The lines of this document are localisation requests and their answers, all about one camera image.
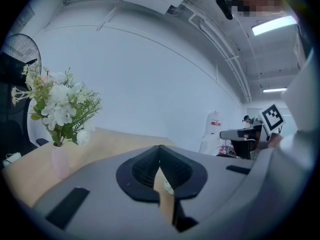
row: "pink vase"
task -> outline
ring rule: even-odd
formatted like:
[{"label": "pink vase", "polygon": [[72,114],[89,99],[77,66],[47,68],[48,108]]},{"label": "pink vase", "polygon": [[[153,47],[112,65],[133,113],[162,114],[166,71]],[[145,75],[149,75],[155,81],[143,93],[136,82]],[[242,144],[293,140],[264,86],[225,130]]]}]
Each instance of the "pink vase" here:
[{"label": "pink vase", "polygon": [[55,175],[60,179],[65,179],[70,174],[67,154],[62,147],[53,146],[51,160]]}]

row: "table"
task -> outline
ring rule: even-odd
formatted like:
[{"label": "table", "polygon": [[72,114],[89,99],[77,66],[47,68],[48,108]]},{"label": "table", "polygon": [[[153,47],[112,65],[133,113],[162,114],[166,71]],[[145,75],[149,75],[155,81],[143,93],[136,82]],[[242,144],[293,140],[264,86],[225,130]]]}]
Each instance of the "table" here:
[{"label": "table", "polygon": [[[171,140],[165,137],[143,136],[96,128],[92,132],[90,142],[87,145],[78,146],[73,142],[68,142],[63,148],[67,154],[72,174],[93,161],[154,145],[175,146]],[[47,190],[61,181],[55,175],[52,167],[52,147],[53,143],[49,142],[2,170],[12,194],[30,207]],[[155,177],[154,190],[159,192],[160,195],[160,211],[171,223],[174,196],[164,189],[164,175],[160,169]]]}]

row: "fluorescent light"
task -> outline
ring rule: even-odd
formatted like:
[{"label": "fluorescent light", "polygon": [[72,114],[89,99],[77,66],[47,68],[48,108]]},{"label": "fluorescent light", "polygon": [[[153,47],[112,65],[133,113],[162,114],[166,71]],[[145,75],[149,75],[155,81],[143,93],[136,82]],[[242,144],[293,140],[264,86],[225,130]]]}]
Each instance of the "fluorescent light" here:
[{"label": "fluorescent light", "polygon": [[285,91],[287,88],[278,88],[278,89],[266,89],[263,90],[264,93],[272,93],[272,92],[283,92]]},{"label": "fluorescent light", "polygon": [[286,16],[282,18],[276,18],[274,20],[267,21],[252,27],[252,31],[255,36],[260,35],[264,32],[275,30],[284,26],[297,24],[297,21],[292,16]]}]

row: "wooden table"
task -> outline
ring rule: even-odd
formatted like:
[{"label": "wooden table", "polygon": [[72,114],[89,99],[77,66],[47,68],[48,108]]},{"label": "wooden table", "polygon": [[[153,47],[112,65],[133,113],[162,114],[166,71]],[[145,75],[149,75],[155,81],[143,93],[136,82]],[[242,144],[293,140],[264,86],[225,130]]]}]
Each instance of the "wooden table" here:
[{"label": "wooden table", "polygon": [[[71,174],[81,167],[100,159],[113,157],[128,151],[154,145],[171,145],[168,138],[122,133],[96,128],[90,142],[78,146],[72,142],[63,148],[67,154]],[[50,188],[59,183],[51,162],[53,143],[47,143],[24,155],[2,170],[12,194],[32,207]],[[174,209],[174,196],[164,189],[164,175],[159,169],[154,181],[154,190],[160,195],[160,211],[171,223]]]}]

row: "flower bouquet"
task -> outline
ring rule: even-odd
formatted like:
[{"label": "flower bouquet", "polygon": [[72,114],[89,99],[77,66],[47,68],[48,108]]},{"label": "flower bouquet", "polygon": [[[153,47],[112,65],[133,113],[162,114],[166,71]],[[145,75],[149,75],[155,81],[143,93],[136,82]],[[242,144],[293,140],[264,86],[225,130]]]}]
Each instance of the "flower bouquet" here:
[{"label": "flower bouquet", "polygon": [[[55,147],[61,147],[67,141],[85,145],[93,130],[88,120],[101,109],[99,94],[87,89],[83,83],[76,82],[69,72],[70,68],[65,73],[50,73],[45,67],[43,70],[45,76],[40,75],[39,65],[24,66],[22,74],[25,75],[27,91],[14,87],[11,91],[12,103],[15,105],[27,98],[35,100],[31,119],[42,120]],[[53,150],[52,155],[57,150],[62,152],[61,148]]]}]

